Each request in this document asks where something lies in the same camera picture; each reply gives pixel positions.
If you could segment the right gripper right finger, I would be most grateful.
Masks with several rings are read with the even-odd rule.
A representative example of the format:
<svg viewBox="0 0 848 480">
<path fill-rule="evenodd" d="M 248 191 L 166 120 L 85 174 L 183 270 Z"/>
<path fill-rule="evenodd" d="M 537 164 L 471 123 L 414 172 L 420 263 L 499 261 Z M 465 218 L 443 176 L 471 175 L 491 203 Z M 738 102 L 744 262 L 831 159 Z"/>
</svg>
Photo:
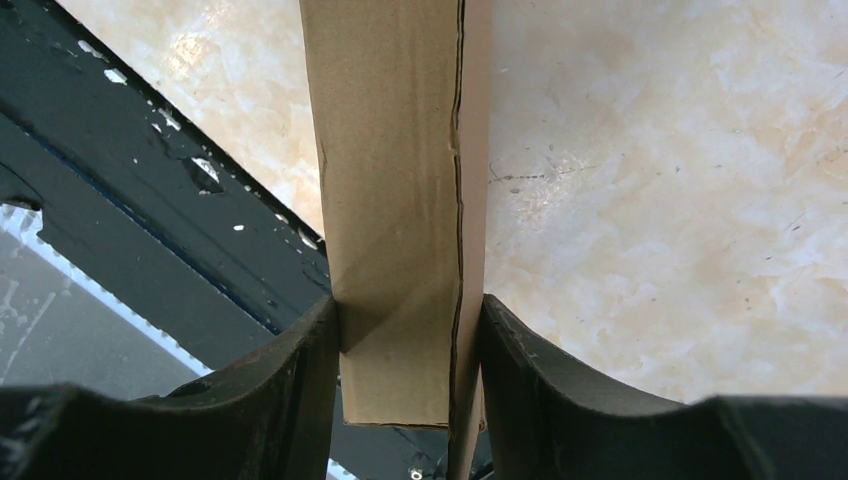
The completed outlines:
<svg viewBox="0 0 848 480">
<path fill-rule="evenodd" d="M 843 397 L 719 395 L 684 404 L 629 386 L 530 330 L 493 295 L 480 354 L 500 479 L 843 479 Z"/>
</svg>

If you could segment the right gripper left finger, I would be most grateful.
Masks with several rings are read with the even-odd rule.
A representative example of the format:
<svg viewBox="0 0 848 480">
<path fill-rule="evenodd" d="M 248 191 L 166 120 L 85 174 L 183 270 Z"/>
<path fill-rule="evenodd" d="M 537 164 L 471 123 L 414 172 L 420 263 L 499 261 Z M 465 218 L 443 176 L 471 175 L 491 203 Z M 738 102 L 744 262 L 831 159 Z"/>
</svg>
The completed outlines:
<svg viewBox="0 0 848 480">
<path fill-rule="evenodd" d="M 1 391 L 5 479 L 322 479 L 338 336 L 331 298 L 268 344 L 167 396 L 73 384 Z"/>
</svg>

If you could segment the cardboard box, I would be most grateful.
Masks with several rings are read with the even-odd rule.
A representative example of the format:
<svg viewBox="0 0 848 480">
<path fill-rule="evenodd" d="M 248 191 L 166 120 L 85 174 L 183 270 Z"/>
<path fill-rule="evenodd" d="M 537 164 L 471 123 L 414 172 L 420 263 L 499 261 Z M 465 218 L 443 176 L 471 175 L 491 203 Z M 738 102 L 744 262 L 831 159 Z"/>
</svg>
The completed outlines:
<svg viewBox="0 0 848 480">
<path fill-rule="evenodd" d="M 300 5 L 353 425 L 443 428 L 465 479 L 485 426 L 483 300 L 493 5 Z"/>
</svg>

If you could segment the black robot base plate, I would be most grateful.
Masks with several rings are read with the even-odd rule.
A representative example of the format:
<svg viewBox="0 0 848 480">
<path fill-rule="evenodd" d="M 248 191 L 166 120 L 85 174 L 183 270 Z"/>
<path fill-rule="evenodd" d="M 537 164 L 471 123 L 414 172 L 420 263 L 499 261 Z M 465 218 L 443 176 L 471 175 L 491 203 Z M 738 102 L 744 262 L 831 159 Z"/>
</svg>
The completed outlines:
<svg viewBox="0 0 848 480">
<path fill-rule="evenodd" d="M 113 297 L 199 366 L 268 344 L 320 300 L 336 308 L 340 427 L 351 468 L 389 434 L 429 429 L 446 450 L 391 447 L 385 475 L 450 479 L 443 428 L 346 422 L 337 304 L 317 234 L 56 1 L 1 5 L 4 227 Z M 492 479 L 485 426 L 465 479 Z"/>
</svg>

